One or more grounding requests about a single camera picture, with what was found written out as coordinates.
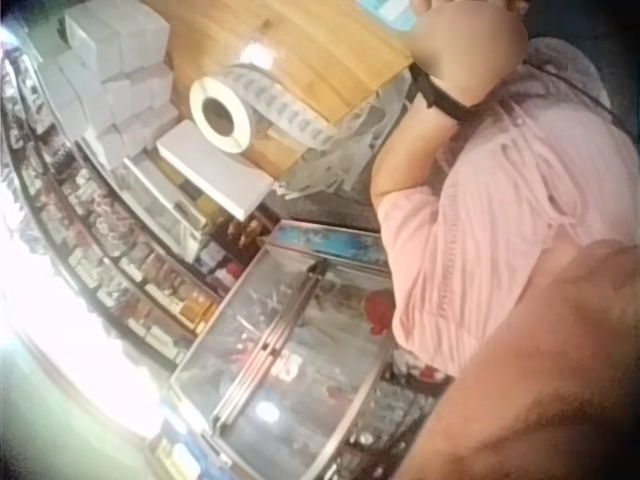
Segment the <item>black watch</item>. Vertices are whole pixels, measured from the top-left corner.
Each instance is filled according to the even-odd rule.
[[[418,92],[422,94],[429,108],[436,107],[456,122],[465,122],[473,117],[475,113],[473,108],[463,105],[444,90],[438,88],[438,86],[431,81],[431,76],[417,64],[414,63],[411,65],[409,71],[411,72]]]

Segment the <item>display case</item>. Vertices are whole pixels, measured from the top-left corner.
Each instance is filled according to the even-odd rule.
[[[194,458],[207,451],[236,478],[347,479],[409,426],[415,435],[437,392],[376,328],[393,313],[391,279],[360,260],[379,258],[379,236],[311,233],[332,230],[341,255],[294,248],[291,228],[272,234],[172,377],[167,401],[189,425]]]

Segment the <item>wooden counter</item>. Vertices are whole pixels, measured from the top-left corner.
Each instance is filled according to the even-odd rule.
[[[411,62],[402,40],[355,0],[146,0],[171,24],[173,102],[190,117],[189,89],[238,63],[252,43],[273,54],[270,73],[332,124]],[[278,178],[300,155],[265,137],[245,156]]]

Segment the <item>pink shirt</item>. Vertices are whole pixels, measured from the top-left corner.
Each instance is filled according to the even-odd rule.
[[[395,336],[451,375],[527,287],[548,281],[580,245],[638,242],[632,143],[579,103],[522,105],[492,107],[440,197],[414,188],[388,195],[378,210]]]

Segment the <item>white box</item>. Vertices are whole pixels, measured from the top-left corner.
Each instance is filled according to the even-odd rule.
[[[133,115],[131,80],[123,73],[111,77],[102,84],[107,92],[111,116],[115,123],[122,123]]]
[[[124,142],[127,157],[133,158],[145,149],[144,130],[136,117],[119,123],[116,129]]]
[[[206,225],[207,219],[193,206],[187,195],[162,173],[146,153],[143,152],[134,158],[128,158],[125,163],[169,210],[174,210],[179,205],[178,211],[185,212],[185,215],[181,216],[183,221],[196,230],[200,230]]]
[[[176,107],[168,103],[160,108],[151,108],[138,115],[142,125],[147,150],[156,146],[158,139],[178,124],[179,113]]]
[[[161,107],[171,101],[173,87],[173,72],[164,63],[158,63],[147,69],[151,81],[151,106]]]
[[[89,129],[85,134],[85,138],[96,154],[98,161],[108,169],[118,167],[124,163],[124,157],[127,152],[122,137],[114,127],[109,127],[99,134]]]
[[[58,64],[78,95],[90,127],[102,132],[113,124],[107,93],[93,72],[72,51],[60,55]]]
[[[122,4],[118,2],[100,0],[90,2],[87,5],[102,21],[118,33],[121,70],[130,73],[136,68],[145,66],[148,31],[138,21],[137,15],[131,14],[128,4],[124,4],[123,8]]]
[[[116,31],[86,4],[67,10],[65,18],[69,45],[99,80],[119,73],[120,41]]]
[[[47,60],[37,66],[42,87],[47,94],[49,102],[64,105],[72,100],[78,100],[73,87],[64,76],[57,60]]]
[[[127,7],[135,14],[140,25],[147,30],[147,59],[145,67],[164,62],[169,43],[169,24],[151,8],[141,3],[131,3]]]
[[[128,76],[131,81],[131,106],[134,115],[151,108],[153,82],[146,68],[139,68]]]
[[[73,142],[79,140],[89,125],[80,100],[69,81],[58,68],[57,62],[41,63],[38,73],[49,104],[64,133]]]
[[[216,148],[191,120],[157,145],[160,155],[239,220],[245,220],[273,186],[265,172]]]

